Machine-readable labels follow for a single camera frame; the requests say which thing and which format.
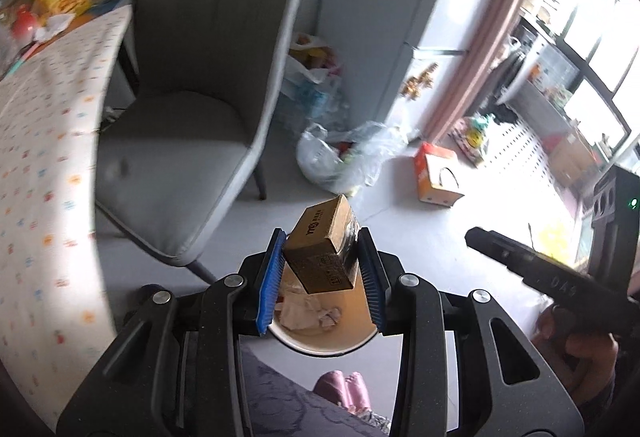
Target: metal screw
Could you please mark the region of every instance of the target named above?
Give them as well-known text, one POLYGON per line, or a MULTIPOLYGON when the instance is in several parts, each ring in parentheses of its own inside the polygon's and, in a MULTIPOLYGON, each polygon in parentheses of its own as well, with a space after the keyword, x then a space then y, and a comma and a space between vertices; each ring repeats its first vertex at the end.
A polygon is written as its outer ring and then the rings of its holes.
POLYGON ((243 281, 244 278, 239 274, 230 274, 225 278, 225 285, 227 287, 240 287, 243 281))
POLYGON ((471 293, 471 296, 478 303, 487 303, 491 299, 491 295, 482 289, 476 289, 471 293))
POLYGON ((420 283, 420 280, 415 274, 403 274, 400 277, 400 283, 406 287, 415 287, 420 283))
POLYGON ((169 291, 158 291, 154 294, 154 303, 162 305, 167 303, 171 299, 171 293, 169 291))

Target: gray chair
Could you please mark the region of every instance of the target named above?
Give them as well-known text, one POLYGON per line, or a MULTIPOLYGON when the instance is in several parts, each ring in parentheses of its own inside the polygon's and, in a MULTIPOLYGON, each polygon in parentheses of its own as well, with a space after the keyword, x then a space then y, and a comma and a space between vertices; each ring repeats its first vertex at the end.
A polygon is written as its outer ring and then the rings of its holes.
POLYGON ((139 93, 98 141, 98 208, 164 263, 204 246, 255 170, 300 0, 134 0, 139 93))

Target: chair seat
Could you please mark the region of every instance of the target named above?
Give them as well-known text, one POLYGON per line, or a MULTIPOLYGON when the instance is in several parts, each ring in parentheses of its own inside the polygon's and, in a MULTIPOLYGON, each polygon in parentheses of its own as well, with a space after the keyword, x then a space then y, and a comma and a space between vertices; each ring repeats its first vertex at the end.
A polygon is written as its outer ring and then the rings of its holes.
POLYGON ((255 151, 219 99, 140 97, 100 135, 97 206, 159 260, 187 265, 251 175, 255 151))

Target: patterned tablecloth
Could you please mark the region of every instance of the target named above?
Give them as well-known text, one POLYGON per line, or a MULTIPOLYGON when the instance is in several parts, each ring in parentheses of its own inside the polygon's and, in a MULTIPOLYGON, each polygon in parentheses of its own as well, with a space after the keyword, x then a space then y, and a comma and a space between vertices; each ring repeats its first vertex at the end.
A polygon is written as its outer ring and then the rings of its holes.
POLYGON ((51 429, 115 335, 94 170, 129 18, 130 6, 96 18, 0 82, 0 359, 51 429))

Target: gold decoration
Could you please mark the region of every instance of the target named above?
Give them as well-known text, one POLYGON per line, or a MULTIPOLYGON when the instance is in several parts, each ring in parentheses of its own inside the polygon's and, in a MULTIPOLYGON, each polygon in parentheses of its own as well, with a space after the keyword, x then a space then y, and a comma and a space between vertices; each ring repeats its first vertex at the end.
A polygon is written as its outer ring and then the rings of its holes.
POLYGON ((433 73, 437 70, 438 64, 432 63, 425 68, 418 76, 412 76, 400 91, 400 95, 410 100, 420 97, 423 88, 433 88, 433 73))

